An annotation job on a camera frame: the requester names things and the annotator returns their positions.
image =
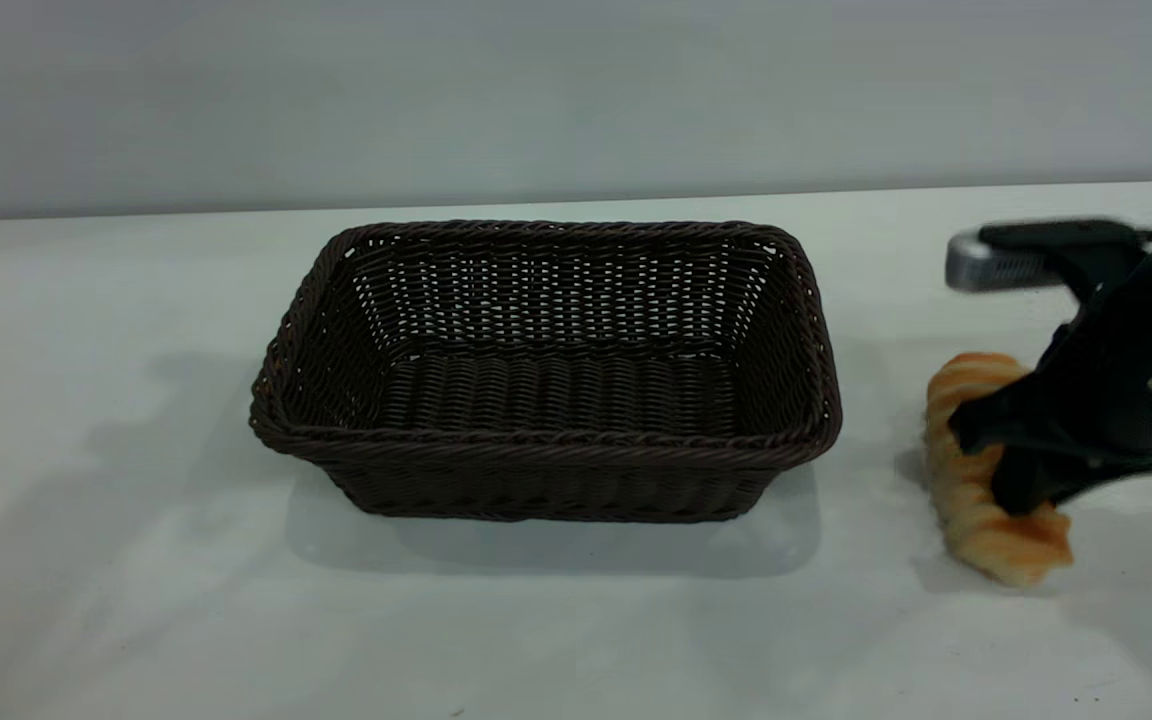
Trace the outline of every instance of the robotic arm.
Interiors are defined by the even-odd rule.
[[[1108,220],[993,225],[950,242],[957,290],[1062,282],[1082,305],[1032,374],[950,418],[964,452],[1006,446],[992,488],[1009,514],[1152,473],[1151,242]]]

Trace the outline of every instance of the wicker basket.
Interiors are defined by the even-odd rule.
[[[265,445],[437,518],[733,518],[841,425],[812,266],[753,223],[349,229],[252,393]]]

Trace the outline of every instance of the bread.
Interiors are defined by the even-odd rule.
[[[1041,583],[1052,568],[1073,564],[1068,516],[1044,503],[1011,518],[993,501],[990,482],[1001,445],[964,455],[948,419],[961,402],[986,396],[1029,372],[1007,355],[969,353],[948,361],[927,386],[929,492],[950,555],[1015,588]]]

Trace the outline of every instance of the gray wall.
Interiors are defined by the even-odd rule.
[[[1152,3],[0,0],[0,217],[1152,179]]]

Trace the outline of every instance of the table surface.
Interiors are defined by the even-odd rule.
[[[1152,478],[1006,591],[919,487],[948,357],[1036,359],[1063,291],[961,296],[952,234],[1152,223],[1152,183],[0,222],[0,717],[1152,719]],[[846,424],[744,518],[384,520],[247,427],[317,250],[399,219],[746,219],[823,288]]]

